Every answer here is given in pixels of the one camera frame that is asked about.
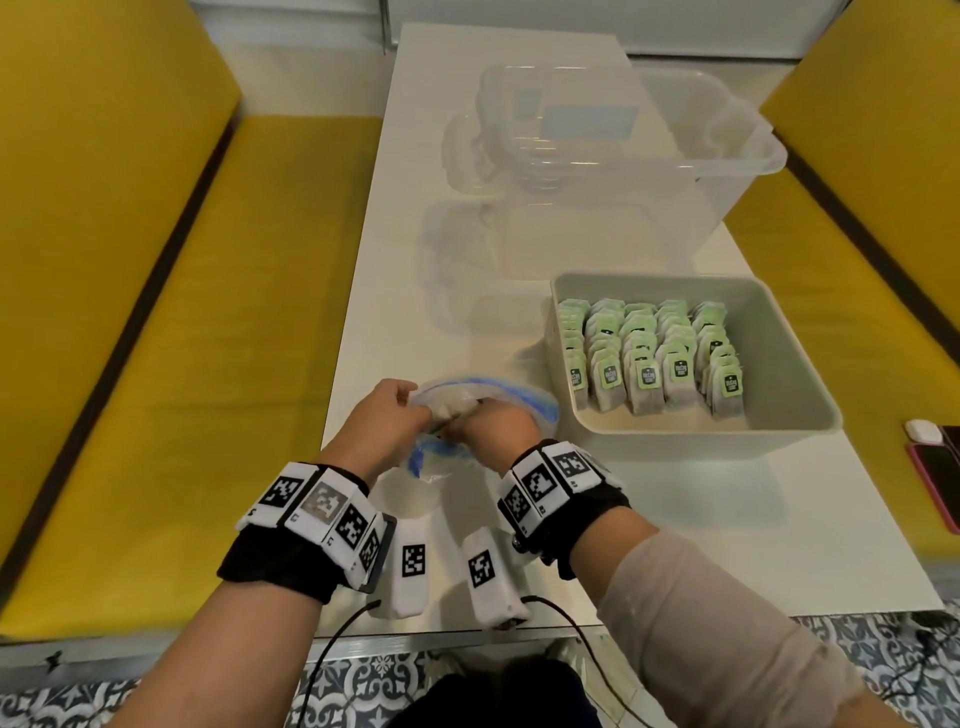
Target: floral tile pattern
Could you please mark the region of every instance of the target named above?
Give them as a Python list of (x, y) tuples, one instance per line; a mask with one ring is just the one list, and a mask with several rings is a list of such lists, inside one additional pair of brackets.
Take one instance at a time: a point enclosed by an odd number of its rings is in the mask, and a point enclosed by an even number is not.
[[(960, 618), (960, 603), (953, 602), (948, 609)], [(923, 655), (916, 641), (900, 638), (893, 616), (808, 617), (800, 622), (824, 641), (839, 645), (874, 692), (887, 689), (898, 672)], [(895, 697), (891, 702), (918, 728), (960, 726), (960, 634), (941, 639), (945, 636), (944, 630), (937, 635), (941, 646), (929, 661), (917, 694)], [(306, 700), (303, 725), (383, 728), (420, 697), (423, 668), (422, 653), (327, 663)], [(906, 680), (899, 682), (900, 688), (912, 692), (918, 673), (916, 668), (909, 672)], [(300, 719), (308, 677), (305, 670), (288, 728), (296, 728)], [(125, 681), (0, 694), (0, 728), (102, 728), (135, 687), (136, 681)]]

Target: wire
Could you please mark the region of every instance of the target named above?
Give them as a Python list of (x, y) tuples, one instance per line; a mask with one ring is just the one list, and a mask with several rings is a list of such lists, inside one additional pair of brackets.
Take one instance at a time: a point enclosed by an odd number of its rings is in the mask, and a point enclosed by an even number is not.
[[(914, 697), (924, 685), (924, 680), (926, 679), (926, 669), (929, 667), (928, 663), (930, 660), (936, 656), (936, 654), (943, 648), (947, 642), (952, 640), (957, 636), (957, 633), (960, 632), (960, 621), (957, 621), (953, 624), (953, 629), (946, 633), (942, 638), (936, 642), (932, 641), (933, 633), (921, 632), (918, 634), (918, 639), (921, 635), (928, 635), (925, 640), (921, 640), (924, 647), (924, 652), (920, 658), (915, 660), (912, 664), (902, 669), (900, 672), (894, 674), (890, 678), (890, 682), (887, 683), (887, 687), (879, 694), (880, 700), (890, 700), (895, 697)], [(893, 687), (897, 684), (898, 680), (902, 680), (906, 675), (913, 672), (913, 670), (920, 668), (920, 672), (917, 674), (917, 679), (913, 681), (912, 690), (906, 691), (895, 691)]]
[(310, 700), (310, 693), (313, 692), (314, 683), (317, 682), (317, 675), (320, 673), (320, 668), (324, 664), (324, 657), (326, 653), (330, 651), (330, 647), (333, 646), (337, 640), (340, 639), (341, 635), (347, 631), (347, 628), (356, 622), (361, 615), (367, 614), (371, 609), (376, 609), (382, 603), (382, 599), (374, 599), (372, 602), (368, 603), (366, 606), (361, 607), (353, 615), (345, 621), (336, 632), (333, 633), (333, 637), (330, 638), (330, 641), (324, 647), (324, 651), (320, 653), (320, 657), (317, 658), (317, 664), (313, 667), (313, 671), (310, 673), (310, 679), (306, 681), (306, 691), (303, 693), (303, 705), (300, 706), (300, 717), (297, 719), (297, 728), (301, 728), (303, 725), (303, 718), (306, 716), (306, 704)]
[(587, 635), (584, 634), (584, 631), (577, 625), (575, 621), (573, 621), (573, 618), (569, 614), (567, 614), (558, 605), (554, 604), (549, 599), (544, 599), (542, 596), (537, 596), (537, 595), (523, 596), (520, 598), (520, 601), (522, 601), (524, 604), (529, 604), (532, 601), (537, 601), (540, 604), (546, 604), (548, 607), (550, 607), (555, 612), (557, 612), (561, 617), (563, 617), (568, 622), (570, 622), (570, 626), (577, 631), (577, 634), (580, 636), (580, 639), (584, 643), (584, 647), (587, 648), (587, 653), (589, 654), (590, 659), (593, 661), (593, 664), (596, 666), (597, 672), (600, 673), (600, 678), (603, 680), (603, 684), (607, 686), (607, 690), (610, 691), (611, 695), (616, 698), (616, 702), (622, 705), (623, 709), (627, 713), (629, 713), (631, 716), (636, 718), (636, 720), (639, 721), (640, 725), (645, 726), (646, 728), (654, 728), (652, 725), (650, 725), (650, 723), (648, 723), (646, 720), (644, 720), (643, 718), (638, 716), (636, 713), (634, 713), (634, 711), (631, 710), (630, 706), (627, 705), (627, 701), (624, 700), (622, 697), (620, 697), (617, 691), (613, 689), (613, 685), (611, 685), (610, 680), (607, 679), (607, 673), (603, 671), (602, 667), (600, 667), (600, 662), (597, 660), (597, 656), (593, 654), (593, 648), (590, 646), (590, 643), (587, 642)]

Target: row of tea bags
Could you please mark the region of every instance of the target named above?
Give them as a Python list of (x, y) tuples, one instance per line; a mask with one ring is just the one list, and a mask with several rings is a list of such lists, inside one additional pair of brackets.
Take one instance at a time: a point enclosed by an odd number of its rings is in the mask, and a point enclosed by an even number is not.
[(727, 308), (602, 299), (560, 303), (564, 356), (577, 407), (628, 402), (635, 415), (684, 409), (698, 391), (717, 419), (743, 413), (743, 373), (724, 329)]

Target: tabletop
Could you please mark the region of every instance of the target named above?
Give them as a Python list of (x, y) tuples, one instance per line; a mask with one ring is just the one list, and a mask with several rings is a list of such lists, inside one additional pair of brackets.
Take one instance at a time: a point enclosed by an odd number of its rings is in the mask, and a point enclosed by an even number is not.
[[(543, 384), (540, 340), (549, 281), (501, 278), (461, 255), (478, 243), (477, 204), (447, 183), (444, 128), (474, 108), (495, 64), (625, 65), (614, 36), (404, 25), (373, 171), (324, 431), (383, 377), (425, 382), (468, 373)], [(696, 255), (699, 273), (750, 275), (725, 226)], [(694, 541), (790, 615), (937, 609), (941, 601), (843, 432), (809, 438), (750, 461), (607, 463), (635, 509)], [(394, 470), (373, 490), (399, 518), (430, 517), (431, 604), (404, 620), (359, 619), (349, 634), (478, 630), (458, 544), (500, 525), (495, 475), (478, 469), (442, 486)], [(535, 563), (529, 589), (578, 623), (598, 624), (576, 582)], [(340, 590), (324, 609), (329, 635), (363, 603)], [(563, 624), (536, 612), (525, 634)], [(516, 630), (518, 639), (524, 629)]]

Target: transparent storage box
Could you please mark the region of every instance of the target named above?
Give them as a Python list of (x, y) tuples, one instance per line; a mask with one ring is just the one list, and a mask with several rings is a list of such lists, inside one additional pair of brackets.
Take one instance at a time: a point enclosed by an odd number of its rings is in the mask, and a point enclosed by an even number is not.
[[(738, 276), (663, 276), (569, 273), (553, 280), (544, 337), (547, 369), (561, 408), (559, 438), (611, 461), (742, 460), (784, 448), (811, 435), (835, 432), (843, 418), (794, 336), (770, 289)], [(601, 413), (576, 408), (564, 362), (557, 304), (602, 298), (691, 306), (727, 306), (726, 329), (743, 365), (745, 416), (715, 421), (705, 402), (675, 412), (635, 417), (627, 405)]]
[(618, 264), (685, 273), (757, 175), (786, 151), (719, 80), (629, 66), (495, 66), (454, 117), (443, 164), (484, 199), (506, 278)]

